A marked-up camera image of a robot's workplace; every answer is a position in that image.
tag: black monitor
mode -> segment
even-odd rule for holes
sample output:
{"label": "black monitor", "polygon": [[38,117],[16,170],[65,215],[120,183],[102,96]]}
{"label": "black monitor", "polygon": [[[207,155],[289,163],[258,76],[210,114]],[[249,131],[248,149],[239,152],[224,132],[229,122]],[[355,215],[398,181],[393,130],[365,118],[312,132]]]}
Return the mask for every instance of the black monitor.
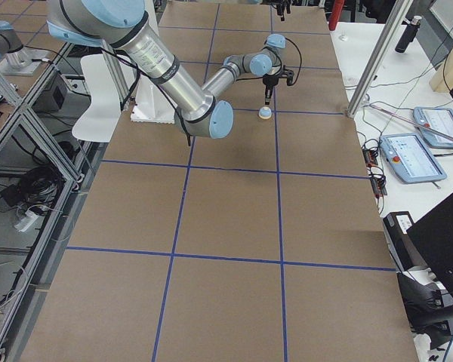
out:
{"label": "black monitor", "polygon": [[453,296],[453,193],[409,228],[408,235]]}

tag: red object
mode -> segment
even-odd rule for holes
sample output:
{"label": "red object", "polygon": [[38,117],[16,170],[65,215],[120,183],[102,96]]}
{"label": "red object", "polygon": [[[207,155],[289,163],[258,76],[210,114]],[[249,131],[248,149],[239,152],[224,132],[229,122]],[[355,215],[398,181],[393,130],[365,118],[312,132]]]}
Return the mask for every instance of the red object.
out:
{"label": "red object", "polygon": [[329,18],[329,30],[335,30],[337,23],[339,22],[339,17],[341,17],[341,12],[344,7],[345,0],[335,0],[334,6],[332,7],[332,14]]}

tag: white table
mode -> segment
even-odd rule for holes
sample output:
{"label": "white table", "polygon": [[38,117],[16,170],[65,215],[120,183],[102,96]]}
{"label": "white table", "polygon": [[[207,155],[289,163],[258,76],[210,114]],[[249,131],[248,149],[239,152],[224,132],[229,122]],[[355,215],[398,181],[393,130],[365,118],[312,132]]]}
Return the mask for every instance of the white table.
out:
{"label": "white table", "polygon": [[[339,23],[336,30],[331,33],[339,67],[343,73],[344,84],[347,87],[359,82],[382,27],[383,25],[381,24]],[[377,78],[373,82],[373,86],[408,81],[421,75],[425,69],[431,68],[427,55],[416,39],[408,46],[405,53],[400,54],[394,51],[396,42],[400,38],[403,29],[404,27],[400,27],[399,34],[394,37],[393,43],[377,72]],[[414,89],[416,81],[387,87],[372,87],[368,92],[370,102],[383,101],[396,107],[405,108],[441,106],[451,101],[451,97],[449,94],[435,93],[431,90],[429,81],[434,73],[435,70],[430,69],[425,76],[419,79]],[[410,91],[411,93],[405,102],[402,103]],[[353,90],[347,89],[347,96],[351,97],[352,95]],[[378,106],[395,111],[395,109],[384,104],[379,103]],[[453,109],[453,102],[446,107]],[[399,110],[397,113],[411,120],[413,119],[411,111]],[[362,110],[359,110],[356,114],[355,120],[358,131],[363,132],[368,138],[377,139],[379,137],[379,132],[362,120]],[[366,107],[365,120],[383,130],[389,120],[389,116]],[[414,127],[393,118],[387,125],[384,134],[406,132],[414,132]],[[359,141],[363,143],[363,137],[360,136]],[[446,153],[446,151],[448,150],[433,149],[435,154]],[[403,184],[397,179],[390,166],[386,162],[383,163],[384,172],[387,176],[386,189],[388,195],[384,198],[385,204],[381,216],[386,216],[393,211],[407,210],[413,220],[417,221],[453,192],[453,156],[437,159],[448,174],[447,179],[437,183],[441,189],[437,189],[432,183]]]}

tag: white chair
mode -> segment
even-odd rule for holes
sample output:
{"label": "white chair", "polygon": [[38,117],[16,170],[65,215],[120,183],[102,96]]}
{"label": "white chair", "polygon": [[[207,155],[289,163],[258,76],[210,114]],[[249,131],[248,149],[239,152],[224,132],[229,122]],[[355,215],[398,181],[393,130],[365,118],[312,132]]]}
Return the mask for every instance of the white chair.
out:
{"label": "white chair", "polygon": [[[134,82],[133,70],[120,64],[130,87]],[[91,95],[91,105],[74,124],[72,135],[78,140],[108,143],[121,116],[116,86],[102,54],[83,57],[81,67]]]}

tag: white plug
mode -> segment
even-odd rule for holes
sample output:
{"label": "white plug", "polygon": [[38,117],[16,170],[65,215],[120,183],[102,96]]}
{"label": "white plug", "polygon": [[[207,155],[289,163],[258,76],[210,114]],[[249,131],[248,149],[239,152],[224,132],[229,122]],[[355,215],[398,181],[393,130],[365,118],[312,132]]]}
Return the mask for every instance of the white plug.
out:
{"label": "white plug", "polygon": [[19,232],[26,232],[30,226],[39,218],[39,215],[31,210],[25,212],[25,216],[22,217],[15,225],[15,229]]}

